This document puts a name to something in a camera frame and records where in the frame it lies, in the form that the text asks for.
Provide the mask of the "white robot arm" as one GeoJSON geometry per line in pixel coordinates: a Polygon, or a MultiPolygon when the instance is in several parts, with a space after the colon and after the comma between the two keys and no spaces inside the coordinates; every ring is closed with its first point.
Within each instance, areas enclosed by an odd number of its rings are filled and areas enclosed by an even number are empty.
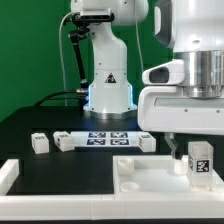
{"type": "Polygon", "coordinates": [[[113,25],[144,21],[147,0],[71,0],[78,35],[89,34],[94,81],[84,111],[101,119],[137,112],[144,131],[224,135],[224,0],[158,0],[154,35],[170,62],[142,73],[138,104],[127,81],[127,48],[113,25]]]}

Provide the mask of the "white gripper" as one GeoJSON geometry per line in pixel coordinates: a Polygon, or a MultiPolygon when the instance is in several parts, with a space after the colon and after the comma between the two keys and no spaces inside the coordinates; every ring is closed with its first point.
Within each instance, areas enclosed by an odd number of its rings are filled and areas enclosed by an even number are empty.
{"type": "Polygon", "coordinates": [[[178,86],[148,86],[139,95],[138,125],[166,133],[172,158],[181,160],[174,133],[224,135],[224,98],[193,99],[178,86]]]}

